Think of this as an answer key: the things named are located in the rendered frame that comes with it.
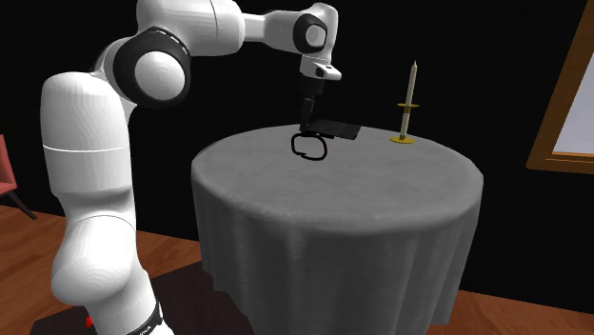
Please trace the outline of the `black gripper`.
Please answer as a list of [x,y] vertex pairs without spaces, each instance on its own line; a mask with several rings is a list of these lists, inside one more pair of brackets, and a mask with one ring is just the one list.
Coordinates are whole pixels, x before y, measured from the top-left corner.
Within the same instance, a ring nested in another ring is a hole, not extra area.
[[305,75],[301,76],[299,88],[305,98],[303,99],[300,109],[300,131],[307,129],[307,125],[309,124],[311,113],[315,105],[315,97],[323,93],[324,86],[324,79],[311,78]]

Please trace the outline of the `black flat tablet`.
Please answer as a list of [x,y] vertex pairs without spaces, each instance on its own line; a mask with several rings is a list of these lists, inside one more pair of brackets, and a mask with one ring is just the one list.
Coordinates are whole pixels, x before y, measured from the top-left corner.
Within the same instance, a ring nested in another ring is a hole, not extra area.
[[315,119],[300,126],[300,131],[318,134],[322,137],[332,139],[340,137],[348,140],[355,140],[361,127],[359,125],[346,124],[327,119]]

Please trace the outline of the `cream candle on gold holder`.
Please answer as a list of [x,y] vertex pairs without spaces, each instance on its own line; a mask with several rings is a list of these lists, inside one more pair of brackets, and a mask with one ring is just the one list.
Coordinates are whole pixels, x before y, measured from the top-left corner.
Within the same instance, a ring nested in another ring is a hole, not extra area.
[[410,68],[410,73],[409,73],[409,78],[408,78],[408,83],[407,83],[407,91],[406,91],[406,101],[403,104],[399,104],[399,107],[402,107],[404,109],[404,113],[403,113],[403,117],[402,117],[402,121],[401,121],[400,132],[397,137],[390,138],[390,141],[393,143],[398,143],[398,144],[413,144],[414,143],[414,139],[407,135],[407,130],[408,130],[408,124],[409,124],[409,119],[410,119],[410,113],[414,108],[418,107],[418,105],[415,105],[412,103],[417,71],[418,71],[418,65],[417,65],[417,62],[414,61]]

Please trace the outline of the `round table with grey cloth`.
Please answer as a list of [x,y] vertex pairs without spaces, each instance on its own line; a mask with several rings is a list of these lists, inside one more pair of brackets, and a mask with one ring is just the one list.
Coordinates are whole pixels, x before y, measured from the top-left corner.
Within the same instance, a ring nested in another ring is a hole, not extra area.
[[222,139],[191,164],[204,270],[255,335],[426,335],[450,319],[483,174],[459,152],[362,128],[323,161],[294,126]]

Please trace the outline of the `red chair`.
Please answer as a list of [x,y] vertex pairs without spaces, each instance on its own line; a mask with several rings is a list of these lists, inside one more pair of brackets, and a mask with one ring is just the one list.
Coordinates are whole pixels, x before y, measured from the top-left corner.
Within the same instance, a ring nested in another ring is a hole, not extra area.
[[0,198],[9,196],[25,214],[32,220],[36,220],[37,216],[34,215],[16,195],[15,190],[17,190],[17,188],[18,186],[10,163],[6,140],[4,135],[0,134]]

